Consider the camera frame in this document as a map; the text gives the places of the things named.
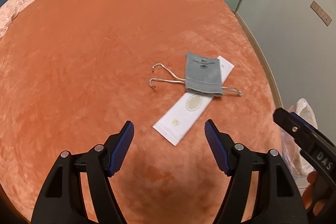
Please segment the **right hand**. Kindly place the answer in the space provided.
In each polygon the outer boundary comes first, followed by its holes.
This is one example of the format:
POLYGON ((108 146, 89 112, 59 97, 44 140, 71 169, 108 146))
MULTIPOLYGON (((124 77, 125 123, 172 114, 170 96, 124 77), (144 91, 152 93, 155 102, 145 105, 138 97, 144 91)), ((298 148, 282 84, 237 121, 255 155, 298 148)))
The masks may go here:
MULTIPOLYGON (((303 204, 305 205, 305 209, 308 209, 313 203, 313 192, 314 192, 314 187, 315 187, 315 182, 317 180, 317 177, 318 177, 318 172, 316 170, 307 176, 307 182, 309 183, 309 185, 307 186, 307 188, 305 189, 302 195, 302 201, 303 201, 303 204)), ((319 215, 319 213, 322 211, 326 203, 327 203, 327 200, 319 200, 313 208, 313 214, 315 216, 319 215)))

